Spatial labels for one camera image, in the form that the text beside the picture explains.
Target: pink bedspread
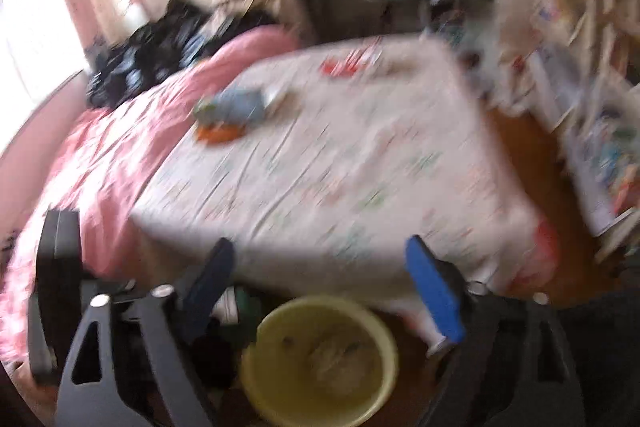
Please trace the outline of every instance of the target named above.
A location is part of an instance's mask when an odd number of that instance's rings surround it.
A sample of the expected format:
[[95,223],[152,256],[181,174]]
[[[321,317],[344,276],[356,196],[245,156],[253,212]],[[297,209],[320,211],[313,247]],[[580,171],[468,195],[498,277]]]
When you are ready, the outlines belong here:
[[21,360],[27,354],[27,302],[47,210],[79,210],[82,256],[93,272],[138,277],[142,269],[136,254],[138,233],[129,213],[151,176],[193,124],[194,102],[224,89],[254,62],[297,48],[297,40],[281,27],[263,26],[113,112],[88,110],[81,115],[60,148],[5,276],[0,295],[3,362]]

